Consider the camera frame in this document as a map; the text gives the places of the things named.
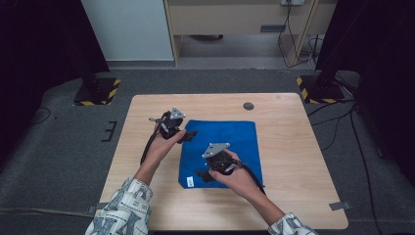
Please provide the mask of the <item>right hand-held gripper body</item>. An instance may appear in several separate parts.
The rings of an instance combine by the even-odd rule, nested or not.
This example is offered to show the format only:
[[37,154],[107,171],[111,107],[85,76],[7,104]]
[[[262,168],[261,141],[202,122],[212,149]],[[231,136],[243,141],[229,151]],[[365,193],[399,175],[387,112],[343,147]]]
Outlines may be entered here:
[[229,146],[229,143],[209,143],[202,154],[202,158],[206,160],[206,165],[224,175],[230,175],[236,165],[241,166],[240,161],[233,159],[225,152],[225,149]]

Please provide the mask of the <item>person's right hand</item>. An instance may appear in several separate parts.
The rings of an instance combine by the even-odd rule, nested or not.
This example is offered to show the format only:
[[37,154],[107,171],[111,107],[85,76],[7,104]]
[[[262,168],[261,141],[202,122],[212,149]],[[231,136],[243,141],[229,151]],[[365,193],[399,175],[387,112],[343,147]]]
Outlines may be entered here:
[[265,195],[256,187],[252,177],[242,167],[235,166],[230,175],[221,174],[213,169],[210,169],[208,173],[216,181],[225,184],[238,196],[244,198],[250,203],[260,201],[265,198]]

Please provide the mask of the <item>black stand base striped edge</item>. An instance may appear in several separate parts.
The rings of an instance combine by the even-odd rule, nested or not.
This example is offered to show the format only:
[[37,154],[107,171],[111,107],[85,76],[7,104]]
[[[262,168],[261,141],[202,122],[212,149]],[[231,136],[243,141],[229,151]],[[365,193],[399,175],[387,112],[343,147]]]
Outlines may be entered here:
[[319,75],[301,75],[296,78],[300,94],[307,104],[343,103],[345,95],[340,86],[331,80],[325,80]]
[[88,88],[82,84],[74,99],[74,106],[108,105],[112,102],[120,85],[118,78],[98,78],[98,85]]

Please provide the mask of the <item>person's left hand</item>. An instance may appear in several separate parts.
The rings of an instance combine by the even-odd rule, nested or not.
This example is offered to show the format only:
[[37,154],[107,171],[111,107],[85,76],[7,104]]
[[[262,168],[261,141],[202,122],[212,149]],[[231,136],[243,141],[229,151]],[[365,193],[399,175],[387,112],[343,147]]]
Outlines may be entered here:
[[145,159],[136,173],[136,177],[143,178],[151,173],[155,173],[163,158],[184,137],[185,133],[185,130],[180,130],[168,139],[164,139],[160,134],[157,134],[148,148]]

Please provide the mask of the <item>light wooden desk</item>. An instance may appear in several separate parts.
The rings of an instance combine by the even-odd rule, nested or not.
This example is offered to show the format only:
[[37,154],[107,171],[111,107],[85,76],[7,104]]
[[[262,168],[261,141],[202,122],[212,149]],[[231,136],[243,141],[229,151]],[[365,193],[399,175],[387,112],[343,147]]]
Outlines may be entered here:
[[281,0],[163,0],[174,61],[184,35],[279,33],[283,55],[292,66],[310,35],[326,33],[338,0],[305,0],[281,6]]

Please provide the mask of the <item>grey tape strip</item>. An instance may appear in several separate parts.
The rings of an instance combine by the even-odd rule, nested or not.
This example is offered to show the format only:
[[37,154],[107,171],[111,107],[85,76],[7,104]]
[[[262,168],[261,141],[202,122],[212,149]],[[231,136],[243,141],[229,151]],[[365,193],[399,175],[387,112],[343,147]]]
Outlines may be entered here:
[[95,206],[89,206],[87,212],[90,214],[95,214],[96,212],[102,210],[107,203],[97,203]]
[[335,203],[331,203],[329,205],[330,209],[332,211],[337,211],[337,210],[349,210],[352,208],[352,205],[350,202],[335,202]]

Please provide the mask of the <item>black curtain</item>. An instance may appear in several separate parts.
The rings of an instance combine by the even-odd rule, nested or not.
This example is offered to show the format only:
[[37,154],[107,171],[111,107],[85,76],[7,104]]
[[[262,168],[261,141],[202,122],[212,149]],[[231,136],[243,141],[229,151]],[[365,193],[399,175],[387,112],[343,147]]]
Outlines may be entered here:
[[317,68],[359,74],[366,123],[415,187],[415,0],[338,0]]
[[80,77],[79,61],[93,72],[109,69],[81,0],[0,0],[0,167],[44,92]]

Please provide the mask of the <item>blue cloth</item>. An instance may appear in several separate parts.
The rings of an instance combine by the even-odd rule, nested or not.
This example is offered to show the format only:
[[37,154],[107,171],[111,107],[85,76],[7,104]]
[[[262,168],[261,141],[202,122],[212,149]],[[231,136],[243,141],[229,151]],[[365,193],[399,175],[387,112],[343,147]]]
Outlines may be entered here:
[[197,131],[191,141],[182,143],[178,183],[184,189],[226,188],[221,182],[204,182],[202,175],[209,170],[203,154],[210,144],[228,143],[228,149],[239,156],[263,184],[255,123],[250,120],[190,119],[185,129]]

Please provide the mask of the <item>white panel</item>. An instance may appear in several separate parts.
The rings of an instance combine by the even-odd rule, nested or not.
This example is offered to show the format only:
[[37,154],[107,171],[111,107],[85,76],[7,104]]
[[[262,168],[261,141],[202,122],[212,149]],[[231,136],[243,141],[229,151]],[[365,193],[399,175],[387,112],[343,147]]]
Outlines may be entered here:
[[81,0],[107,61],[172,61],[163,0]]

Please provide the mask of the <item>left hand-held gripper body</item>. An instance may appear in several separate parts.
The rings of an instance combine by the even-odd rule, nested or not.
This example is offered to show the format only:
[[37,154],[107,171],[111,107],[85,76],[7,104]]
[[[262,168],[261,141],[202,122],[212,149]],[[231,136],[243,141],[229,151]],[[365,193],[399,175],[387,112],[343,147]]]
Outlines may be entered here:
[[160,118],[150,118],[150,121],[156,123],[155,130],[150,137],[153,141],[156,135],[159,133],[164,139],[169,139],[179,131],[185,114],[180,112],[176,107],[173,107],[170,111],[166,111]]

